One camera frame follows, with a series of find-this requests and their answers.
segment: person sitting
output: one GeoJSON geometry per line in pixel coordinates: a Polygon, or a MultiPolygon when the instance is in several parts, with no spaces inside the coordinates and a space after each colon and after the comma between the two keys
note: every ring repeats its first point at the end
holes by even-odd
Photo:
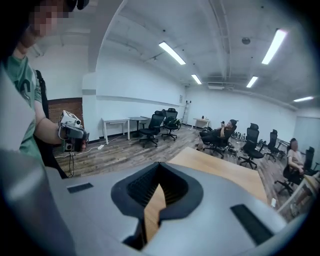
{"type": "Polygon", "coordinates": [[[304,174],[304,163],[301,153],[298,151],[298,141],[295,138],[290,140],[290,145],[288,146],[288,165],[290,170],[299,171],[300,175],[304,174]]]}
{"type": "Polygon", "coordinates": [[[215,143],[221,138],[229,138],[234,132],[234,126],[237,124],[237,121],[231,119],[226,125],[224,122],[221,123],[221,127],[211,131],[211,132],[200,132],[200,142],[197,145],[196,150],[200,151],[204,144],[215,143]]]}

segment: wooden tabletop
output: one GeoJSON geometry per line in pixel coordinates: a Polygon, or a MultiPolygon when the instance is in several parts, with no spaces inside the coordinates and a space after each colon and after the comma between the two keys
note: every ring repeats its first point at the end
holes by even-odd
{"type": "MultiPolygon", "coordinates": [[[[178,155],[171,159],[169,163],[226,178],[243,187],[262,202],[268,203],[264,185],[256,170],[222,160],[190,147],[186,147],[182,150],[178,155]]],[[[165,207],[165,195],[159,185],[150,202],[144,209],[146,236],[148,241],[150,241],[157,232],[159,211],[165,207]]]]}

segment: white ceiling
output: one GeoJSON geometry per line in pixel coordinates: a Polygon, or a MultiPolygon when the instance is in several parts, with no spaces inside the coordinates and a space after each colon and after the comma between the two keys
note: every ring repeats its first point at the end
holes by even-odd
{"type": "MultiPolygon", "coordinates": [[[[88,45],[98,0],[75,11],[58,31],[39,43],[88,45]]],[[[301,108],[320,106],[319,77],[307,37],[297,20],[269,0],[129,0],[114,17],[105,47],[118,49],[162,69],[186,86],[225,85],[301,108]],[[269,65],[261,64],[276,29],[288,31],[269,65]],[[242,43],[242,38],[250,44],[242,43]],[[186,62],[179,65],[159,43],[166,41],[186,62]],[[252,76],[259,77],[246,88],[252,76]]]]}

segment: video camera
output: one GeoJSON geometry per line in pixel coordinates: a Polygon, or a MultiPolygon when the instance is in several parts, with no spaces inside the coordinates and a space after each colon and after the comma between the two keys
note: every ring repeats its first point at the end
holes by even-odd
{"type": "Polygon", "coordinates": [[[58,122],[58,136],[63,141],[63,152],[80,152],[83,141],[88,144],[87,133],[81,121],[73,113],[63,110],[58,122]]]}

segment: laminate floor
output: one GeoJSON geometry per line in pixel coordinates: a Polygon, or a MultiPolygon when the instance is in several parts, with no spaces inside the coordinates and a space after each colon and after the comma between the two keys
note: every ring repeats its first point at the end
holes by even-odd
{"type": "MultiPolygon", "coordinates": [[[[98,147],[105,144],[104,139],[99,142],[89,144],[87,149],[89,152],[81,153],[73,156],[74,160],[74,177],[89,176],[99,173],[108,173],[130,168],[144,163],[151,162],[166,162],[176,156],[185,147],[195,147],[195,144],[199,142],[199,136],[196,130],[190,130],[189,126],[182,126],[180,130],[176,131],[177,140],[174,141],[171,137],[167,137],[164,141],[161,136],[158,135],[158,147],[154,144],[148,143],[145,148],[142,147],[138,138],[131,138],[127,140],[127,137],[121,136],[105,145],[101,150],[98,147]]],[[[243,156],[240,152],[240,148],[245,144],[243,141],[237,141],[233,138],[229,140],[234,145],[234,149],[238,151],[237,156],[243,156]]],[[[268,152],[268,149],[263,149],[262,153],[268,152]]],[[[211,154],[210,150],[205,150],[206,154],[211,154]]],[[[56,160],[60,167],[65,171],[67,175],[69,172],[69,154],[55,152],[56,160]]],[[[217,153],[213,153],[213,156],[220,157],[217,153]]],[[[240,161],[237,157],[233,157],[227,152],[224,153],[224,160],[235,164],[240,161]]],[[[271,204],[273,198],[276,199],[276,209],[279,208],[288,198],[289,194],[283,191],[278,194],[278,191],[282,188],[280,184],[274,184],[276,180],[284,180],[282,172],[286,165],[286,158],[283,160],[277,159],[276,162],[268,160],[265,156],[262,159],[256,159],[257,163],[256,171],[259,173],[264,189],[267,195],[268,203],[271,204]]],[[[287,220],[292,218],[290,214],[285,216],[287,220]]]]}

